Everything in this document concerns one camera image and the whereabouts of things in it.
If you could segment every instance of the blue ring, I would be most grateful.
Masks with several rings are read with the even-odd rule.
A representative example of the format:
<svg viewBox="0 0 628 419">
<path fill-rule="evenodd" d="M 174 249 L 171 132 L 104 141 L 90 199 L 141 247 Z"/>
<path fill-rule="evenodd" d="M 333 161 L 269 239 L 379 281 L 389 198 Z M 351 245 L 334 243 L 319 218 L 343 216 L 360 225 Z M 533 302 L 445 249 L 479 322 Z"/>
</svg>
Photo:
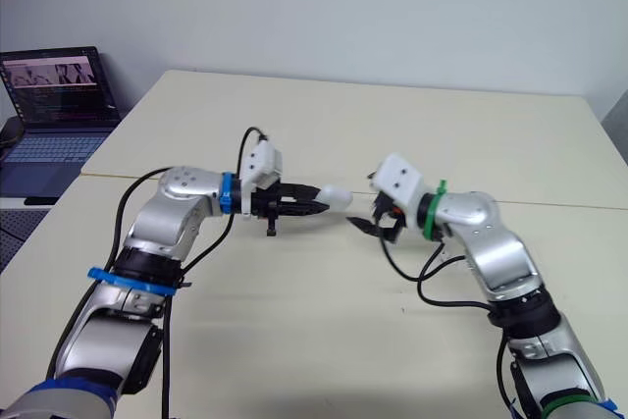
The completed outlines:
<svg viewBox="0 0 628 419">
<path fill-rule="evenodd" d="M 220 192 L 220 209 L 226 215 L 232 212 L 232 179 L 234 175 L 231 172 L 223 173 L 223 185 Z"/>
<path fill-rule="evenodd" d="M 114 389 L 105 385 L 89 382 L 81 377 L 51 378 L 32 387 L 29 393 L 43 390 L 79 390 L 81 392 L 92 393 L 105 401 L 112 417 L 116 411 L 118 395 Z"/>
<path fill-rule="evenodd" d="M 142 291 L 148 291 L 149 293 L 154 294 L 161 294 L 162 296 L 172 296 L 177 292 L 176 288 L 149 284 L 147 282 L 141 282 L 140 280 L 127 279 L 126 277 L 119 277 L 96 267 L 92 267 L 91 269 L 89 269 L 89 272 L 87 272 L 87 276 L 91 279 L 102 280 L 104 282 L 107 282 L 108 284 L 115 285 L 117 287 L 141 289 Z"/>
</svg>

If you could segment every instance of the laptop screen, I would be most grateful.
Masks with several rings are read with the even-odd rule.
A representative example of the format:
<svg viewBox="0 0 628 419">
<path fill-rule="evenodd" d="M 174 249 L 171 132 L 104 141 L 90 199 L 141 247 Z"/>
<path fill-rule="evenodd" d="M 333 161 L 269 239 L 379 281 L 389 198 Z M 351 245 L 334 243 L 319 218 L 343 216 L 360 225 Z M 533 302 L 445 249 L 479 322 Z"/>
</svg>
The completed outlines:
<svg viewBox="0 0 628 419">
<path fill-rule="evenodd" d="M 0 76 L 27 129 L 120 122 L 94 47 L 1 53 Z"/>
</svg>

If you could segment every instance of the white table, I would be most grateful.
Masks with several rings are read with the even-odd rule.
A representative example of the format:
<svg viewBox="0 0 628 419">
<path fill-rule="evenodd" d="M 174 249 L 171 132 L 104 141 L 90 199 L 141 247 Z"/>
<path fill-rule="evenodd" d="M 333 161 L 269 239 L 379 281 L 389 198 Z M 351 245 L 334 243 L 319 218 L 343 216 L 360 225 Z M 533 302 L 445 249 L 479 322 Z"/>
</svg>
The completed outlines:
<svg viewBox="0 0 628 419">
<path fill-rule="evenodd" d="M 251 125 L 284 152 L 287 181 L 369 191 L 365 176 L 398 151 L 452 191 L 628 208 L 628 167 L 587 103 L 567 96 L 168 71 L 82 171 L 233 170 Z"/>
<path fill-rule="evenodd" d="M 88 286 L 88 268 L 107 257 L 117 202 L 130 183 L 78 178 L 0 278 L 0 404 L 42 380 Z M 146 183 L 131 199 L 125 231 L 154 187 Z M 358 195 L 349 213 L 366 215 L 370 199 Z M 625 408 L 628 211 L 501 208 L 607 392 Z M 194 252 L 224 224 L 208 220 Z M 494 372 L 498 333 L 482 312 L 422 304 L 376 240 L 343 215 L 283 219 L 277 237 L 264 234 L 264 222 L 238 219 L 225 244 L 190 273 L 193 286 L 176 296 L 173 415 L 505 417 Z M 405 234 L 393 254 L 410 272 L 432 248 Z M 443 272 L 428 293 L 480 297 L 462 265 Z M 118 419 L 158 417 L 160 371 L 146 391 L 121 399 Z"/>
</svg>

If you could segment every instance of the black cable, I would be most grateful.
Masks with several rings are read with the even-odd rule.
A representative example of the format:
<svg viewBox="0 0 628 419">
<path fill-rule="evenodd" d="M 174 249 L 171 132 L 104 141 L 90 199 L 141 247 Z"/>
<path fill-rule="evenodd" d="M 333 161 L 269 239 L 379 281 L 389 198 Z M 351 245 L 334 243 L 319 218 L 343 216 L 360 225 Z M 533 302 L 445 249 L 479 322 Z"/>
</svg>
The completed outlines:
<svg viewBox="0 0 628 419">
<path fill-rule="evenodd" d="M 456 255 L 455 257 L 451 257 L 450 259 L 447 259 L 445 262 L 441 263 L 441 265 L 439 265 L 436 269 L 425 274 L 423 276 L 423 281 L 425 282 L 426 280 L 430 280 L 432 277 L 434 277 L 438 272 L 440 272 L 445 267 L 448 267 L 449 265 L 454 264 L 464 259 L 466 259 L 466 256 L 464 255 Z"/>
<path fill-rule="evenodd" d="M 517 411 L 512 402 L 508 398 L 505 385 L 503 384 L 503 354 L 506 351 L 506 345 L 508 344 L 508 338 L 504 331 L 501 332 L 501 341 L 499 342 L 499 349 L 497 350 L 497 362 L 496 362 L 496 374 L 497 374 L 497 388 L 499 389 L 499 395 L 501 400 L 506 405 L 506 409 L 511 412 L 514 419 L 524 419 L 524 417 Z"/>
<path fill-rule="evenodd" d="M 144 181 L 147 181 L 151 177 L 162 174 L 168 170 L 170 167 L 163 167 L 161 169 L 157 169 L 149 172 L 148 174 L 144 174 L 135 182 L 133 182 L 127 191 L 125 191 L 120 198 L 120 202 L 118 203 L 118 209 L 116 210 L 116 223 L 114 225 L 114 240 L 111 244 L 111 251 L 109 252 L 109 258 L 107 259 L 107 263 L 105 264 L 104 270 L 109 272 L 116 261 L 116 257 L 118 256 L 118 250 L 120 249 L 120 239 L 122 235 L 122 219 L 125 214 L 125 206 L 127 206 L 127 201 L 129 201 L 129 197 L 138 188 Z"/>
<path fill-rule="evenodd" d="M 4 228 L 0 227 L 0 231 L 3 232 L 5 235 L 8 235 L 8 236 L 12 237 L 13 239 L 17 239 L 20 242 L 26 242 L 26 239 L 22 239 L 21 237 L 14 235 L 13 233 L 11 233 L 10 231 L 5 230 Z"/>
<path fill-rule="evenodd" d="M 481 308 L 493 312 L 494 308 L 490 304 L 482 303 L 480 301 L 439 301 L 436 299 L 428 298 L 423 293 L 423 283 L 426 280 L 425 276 L 428 273 L 428 269 L 430 268 L 430 265 L 432 265 L 432 262 L 434 262 L 437 256 L 441 253 L 443 247 L 445 247 L 445 245 L 441 242 L 441 244 L 439 244 L 439 247 L 434 251 L 432 256 L 425 263 L 423 269 L 421 269 L 421 273 L 419 274 L 419 282 L 416 284 L 416 291 L 419 294 L 419 297 L 427 304 L 431 304 L 432 306 L 440 306 L 443 308 Z M 437 268 L 433 272 L 438 273 L 442 268 L 443 267 Z"/>
<path fill-rule="evenodd" d="M 496 373 L 497 373 L 497 387 L 499 388 L 499 395 L 503 400 L 503 403 L 506 405 L 508 409 L 510 409 L 510 399 L 508 399 L 508 393 L 506 392 L 506 388 L 503 385 L 503 353 L 506 350 L 506 344 L 508 339 L 506 337 L 506 332 L 501 333 L 501 341 L 499 342 L 499 349 L 497 350 L 497 365 L 496 365 Z"/>
<path fill-rule="evenodd" d="M 377 229 L 377 236 L 378 239 L 380 240 L 380 246 L 382 247 L 382 250 L 384 251 L 384 255 L 386 256 L 386 260 L 389 261 L 389 264 L 391 264 L 391 267 L 394 268 L 394 270 L 404 279 L 406 279 L 409 282 L 414 282 L 417 283 L 419 282 L 419 278 L 418 277 L 412 277 L 411 275 L 406 274 L 405 272 L 403 272 L 401 269 L 399 269 L 399 267 L 396 265 L 396 263 L 394 262 L 393 258 L 391 257 L 391 254 L 389 253 L 389 249 L 386 247 L 386 240 L 384 239 L 384 230 L 383 228 L 380 226 L 380 218 L 376 218 L 375 219 L 375 227 Z"/>
<path fill-rule="evenodd" d="M 239 168 L 242 165 L 242 156 L 244 154 L 244 146 L 246 145 L 246 141 L 248 140 L 248 137 L 254 131 L 257 131 L 257 133 L 259 134 L 259 138 L 260 139 L 267 139 L 268 138 L 268 136 L 263 131 L 261 131 L 259 128 L 257 128 L 257 127 L 250 127 L 250 128 L 248 128 L 244 132 L 244 136 L 242 137 L 242 141 L 239 144 L 239 151 L 237 152 L 237 167 L 235 168 L 235 178 L 236 179 L 239 178 Z M 214 250 L 216 247 L 218 247 L 223 240 L 225 240 L 225 237 L 227 237 L 229 232 L 232 230 L 232 225 L 233 224 L 234 224 L 234 213 L 232 213 L 229 216 L 229 220 L 227 221 L 227 225 L 225 226 L 225 229 L 220 234 L 220 236 L 218 236 L 218 238 L 212 243 L 212 245 L 210 245 L 205 250 L 203 250 L 200 254 L 198 254 L 196 257 L 194 257 L 194 259 L 192 259 L 191 262 L 189 262 L 185 267 L 183 267 L 183 275 L 185 275 L 187 272 L 189 272 L 191 269 L 193 269 L 194 266 L 196 264 L 198 264 L 198 262 L 200 262 L 203 258 L 205 258 L 207 256 L 207 254 L 209 254 L 212 250 Z"/>
<path fill-rule="evenodd" d="M 170 316 L 173 310 L 173 298 L 166 296 L 164 305 L 164 338 L 162 356 L 162 384 L 161 384 L 161 417 L 170 419 Z"/>
<path fill-rule="evenodd" d="M 114 240 L 111 244 L 111 251 L 109 253 L 109 258 L 107 259 L 107 263 L 105 264 L 105 267 L 104 267 L 105 271 L 109 272 L 109 270 L 111 270 L 111 267 L 116 261 L 116 256 L 118 255 L 118 249 L 120 248 L 122 219 L 125 213 L 125 206 L 127 205 L 127 201 L 129 200 L 129 197 L 131 196 L 133 191 L 139 187 L 139 185 L 142 182 L 148 180 L 149 178 L 153 177 L 156 174 L 166 172 L 169 169 L 170 169 L 169 167 L 164 167 L 162 169 L 157 169 L 155 171 L 149 172 L 148 174 L 141 176 L 139 179 L 133 182 L 129 186 L 129 188 L 127 188 L 127 191 L 123 193 L 122 198 L 120 199 L 120 203 L 118 204 L 118 209 L 116 211 L 116 222 L 114 224 Z M 59 356 L 59 352 L 61 351 L 61 346 L 63 345 L 63 343 L 66 341 L 66 338 L 70 334 L 72 327 L 74 326 L 75 322 L 77 321 L 77 318 L 79 317 L 80 311 L 82 311 L 82 308 L 85 306 L 86 302 L 89 300 L 89 297 L 94 293 L 94 290 L 96 289 L 96 286 L 98 286 L 99 283 L 100 282 L 96 280 L 89 286 L 85 294 L 82 296 L 82 298 L 78 302 L 77 307 L 72 313 L 72 316 L 68 320 L 68 323 L 66 324 L 66 327 L 61 333 L 61 336 L 59 337 L 59 340 L 57 341 L 57 345 L 55 345 L 55 349 L 52 352 L 52 357 L 50 358 L 50 363 L 48 364 L 48 370 L 46 371 L 46 380 L 50 380 L 54 378 L 55 370 L 57 367 L 56 365 L 57 357 Z"/>
</svg>

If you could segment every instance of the robotic arm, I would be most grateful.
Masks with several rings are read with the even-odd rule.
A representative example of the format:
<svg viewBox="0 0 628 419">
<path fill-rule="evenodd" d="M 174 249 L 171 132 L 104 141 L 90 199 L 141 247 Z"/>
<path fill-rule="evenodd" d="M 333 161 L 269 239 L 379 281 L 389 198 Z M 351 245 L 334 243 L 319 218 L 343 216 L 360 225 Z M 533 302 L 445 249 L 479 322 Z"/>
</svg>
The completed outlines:
<svg viewBox="0 0 628 419">
<path fill-rule="evenodd" d="M 146 387 L 161 353 L 168 299 L 184 287 L 190 252 L 205 218 L 242 213 L 268 220 L 305 216 L 351 202 L 331 186 L 281 183 L 282 155 L 265 138 L 242 163 L 240 178 L 190 167 L 168 170 L 137 215 L 111 270 L 95 283 L 68 335 L 54 375 L 21 396 L 0 419 L 111 419 L 123 394 Z"/>
<path fill-rule="evenodd" d="M 359 219 L 351 222 L 391 241 L 407 226 L 428 240 L 453 238 L 464 246 L 491 307 L 489 319 L 503 330 L 514 357 L 510 370 L 526 417 L 618 417 L 609 410 L 613 407 L 593 364 L 565 315 L 554 306 L 525 245 L 503 225 L 489 195 L 447 193 L 445 183 L 431 191 L 423 176 L 396 154 L 371 177 L 379 192 L 377 226 Z M 396 218 L 393 228 L 379 228 L 384 214 Z"/>
</svg>

